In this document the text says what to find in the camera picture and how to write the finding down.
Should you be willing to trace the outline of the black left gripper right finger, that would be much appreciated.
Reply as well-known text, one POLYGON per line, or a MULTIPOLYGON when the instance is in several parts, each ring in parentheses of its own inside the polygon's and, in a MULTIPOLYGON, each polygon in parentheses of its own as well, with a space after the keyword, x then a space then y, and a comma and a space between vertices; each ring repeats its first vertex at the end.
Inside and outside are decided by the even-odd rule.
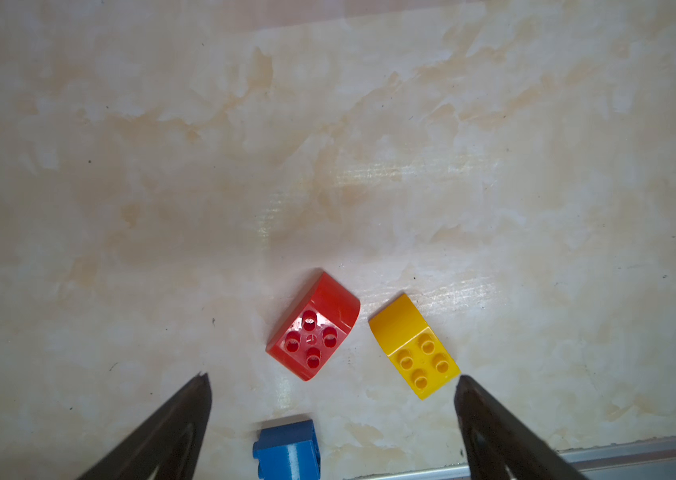
POLYGON ((460 377, 455 410, 473 479, 582 479, 473 377, 460 377))

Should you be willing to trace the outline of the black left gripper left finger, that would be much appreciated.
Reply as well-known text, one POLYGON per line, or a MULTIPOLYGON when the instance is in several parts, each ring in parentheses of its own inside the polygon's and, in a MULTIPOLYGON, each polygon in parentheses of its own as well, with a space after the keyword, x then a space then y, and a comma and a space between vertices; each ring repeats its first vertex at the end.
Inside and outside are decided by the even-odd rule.
POLYGON ((188 381, 83 479, 191 479, 212 406, 209 376, 188 381))

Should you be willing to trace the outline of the blue lego front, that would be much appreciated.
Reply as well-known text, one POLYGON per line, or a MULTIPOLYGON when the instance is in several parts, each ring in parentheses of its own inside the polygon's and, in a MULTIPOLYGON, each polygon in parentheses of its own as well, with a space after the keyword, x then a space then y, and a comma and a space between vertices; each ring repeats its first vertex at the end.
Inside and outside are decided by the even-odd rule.
POLYGON ((259 479, 321 479, 321 454, 312 420, 263 429, 252 454, 258 461, 259 479))

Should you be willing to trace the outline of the yellow lego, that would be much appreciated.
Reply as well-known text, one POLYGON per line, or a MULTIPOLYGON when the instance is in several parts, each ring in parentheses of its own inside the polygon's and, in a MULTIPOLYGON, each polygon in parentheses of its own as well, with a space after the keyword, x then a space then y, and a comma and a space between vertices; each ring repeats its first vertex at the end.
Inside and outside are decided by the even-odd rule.
POLYGON ((410 297, 402 293, 369 320, 384 354, 421 399, 461 371, 410 297))

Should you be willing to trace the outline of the red lego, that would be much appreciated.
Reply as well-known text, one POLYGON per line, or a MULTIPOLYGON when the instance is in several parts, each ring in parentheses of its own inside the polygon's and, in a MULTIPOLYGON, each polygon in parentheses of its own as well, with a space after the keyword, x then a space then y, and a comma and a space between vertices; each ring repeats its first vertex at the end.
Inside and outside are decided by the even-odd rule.
POLYGON ((360 300, 321 270, 271 335, 266 352, 303 381, 314 378, 352 332, 360 300))

